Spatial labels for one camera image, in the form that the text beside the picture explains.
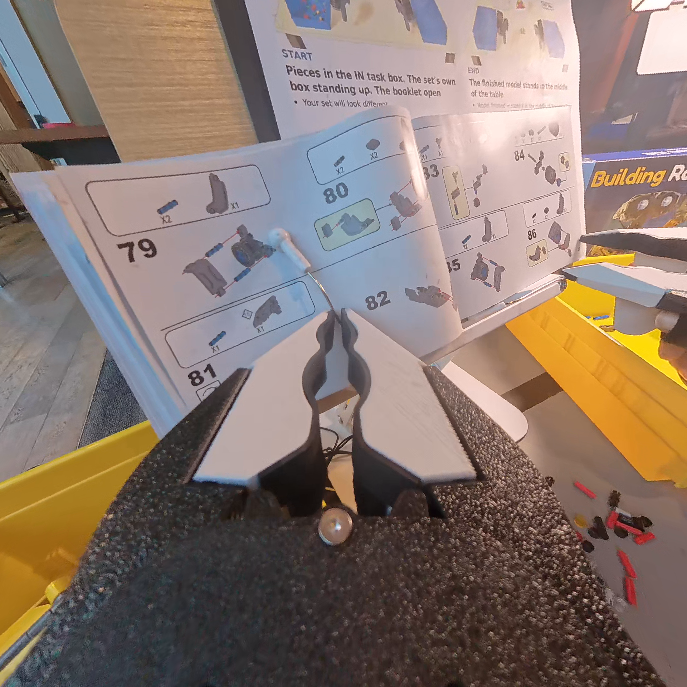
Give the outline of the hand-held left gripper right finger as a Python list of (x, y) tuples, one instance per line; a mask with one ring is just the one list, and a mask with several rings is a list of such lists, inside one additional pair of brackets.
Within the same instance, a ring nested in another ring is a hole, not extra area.
[(441, 510), (436, 485), (475, 482), (478, 471), (431, 381), (431, 370), (361, 315), (343, 309), (348, 379), (359, 395), (353, 414), (352, 469), (356, 509), (388, 515), (405, 491)]

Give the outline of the blue robot kit box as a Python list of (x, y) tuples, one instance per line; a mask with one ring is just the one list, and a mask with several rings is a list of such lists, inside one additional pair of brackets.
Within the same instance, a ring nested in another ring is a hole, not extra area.
[(686, 148), (583, 159), (586, 232), (677, 228), (686, 233)]

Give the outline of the yellow plastic bin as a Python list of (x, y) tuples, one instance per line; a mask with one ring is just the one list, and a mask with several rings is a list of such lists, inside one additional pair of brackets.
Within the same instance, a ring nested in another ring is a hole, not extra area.
[(157, 441), (141, 423), (1, 483), (1, 684), (53, 619), (94, 530)]
[[(506, 327), (631, 466), (686, 487), (686, 386), (658, 355), (659, 332), (614, 327), (613, 296), (568, 282)], [(609, 314), (593, 322), (585, 315)]]

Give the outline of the person's right hand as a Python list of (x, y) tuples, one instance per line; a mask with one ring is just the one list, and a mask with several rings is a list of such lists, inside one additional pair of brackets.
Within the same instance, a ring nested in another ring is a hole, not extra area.
[(686, 348), (662, 339), (659, 342), (658, 355), (677, 371), (682, 382), (686, 385)]

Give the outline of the printed task sheet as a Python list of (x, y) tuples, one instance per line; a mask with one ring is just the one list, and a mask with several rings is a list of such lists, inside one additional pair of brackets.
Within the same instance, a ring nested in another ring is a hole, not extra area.
[(412, 117), (570, 106), (571, 1), (245, 1), (279, 137), (389, 105)]

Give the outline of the dark wooden side table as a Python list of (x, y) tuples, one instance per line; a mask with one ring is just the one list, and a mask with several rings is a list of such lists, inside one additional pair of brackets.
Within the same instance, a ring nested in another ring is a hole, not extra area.
[(68, 166), (118, 164), (105, 125), (20, 128), (1, 132), (1, 145), (19, 144), (45, 160), (64, 159)]

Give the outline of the white flat panel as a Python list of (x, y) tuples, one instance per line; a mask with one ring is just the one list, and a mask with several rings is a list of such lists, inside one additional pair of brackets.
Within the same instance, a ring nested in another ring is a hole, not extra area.
[(686, 71), (686, 1), (631, 1), (634, 13), (648, 16), (638, 75)]

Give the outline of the pile of small brick parts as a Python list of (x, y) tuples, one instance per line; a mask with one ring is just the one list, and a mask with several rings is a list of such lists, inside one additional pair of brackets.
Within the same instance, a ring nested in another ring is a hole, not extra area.
[(634, 515), (622, 504), (622, 493), (617, 489), (611, 489), (605, 499), (605, 515), (583, 517), (576, 515), (573, 525), (576, 537), (582, 549), (587, 554), (595, 550), (595, 542), (615, 541), (615, 558), (620, 566), (622, 582), (621, 595), (607, 590), (608, 604), (619, 609), (630, 606), (638, 607), (638, 581), (639, 573), (631, 560), (631, 556), (623, 545), (635, 544), (647, 545), (655, 541), (656, 534), (653, 531), (653, 522), (644, 515)]

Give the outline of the instruction booklet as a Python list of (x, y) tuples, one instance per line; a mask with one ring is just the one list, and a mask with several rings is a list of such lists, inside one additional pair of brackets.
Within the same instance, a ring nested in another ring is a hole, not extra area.
[(237, 367), (352, 309), (433, 363), (579, 256), (571, 106), (357, 113), (278, 142), (13, 184), (158, 435)]

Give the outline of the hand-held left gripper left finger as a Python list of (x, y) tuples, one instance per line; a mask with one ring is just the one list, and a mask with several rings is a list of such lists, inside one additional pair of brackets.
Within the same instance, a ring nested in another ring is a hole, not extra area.
[(327, 379), (335, 312), (260, 356), (195, 469), (195, 482), (271, 492), (293, 516), (321, 509), (327, 479), (316, 394)]

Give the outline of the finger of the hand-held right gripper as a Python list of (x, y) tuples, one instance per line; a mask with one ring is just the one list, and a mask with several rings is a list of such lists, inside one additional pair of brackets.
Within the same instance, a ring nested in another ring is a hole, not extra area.
[(584, 287), (614, 296), (623, 313), (686, 313), (686, 262), (682, 260), (638, 256), (629, 266), (596, 262), (562, 272)]
[(611, 254), (640, 253), (686, 263), (686, 228), (610, 229), (583, 234), (580, 242)]

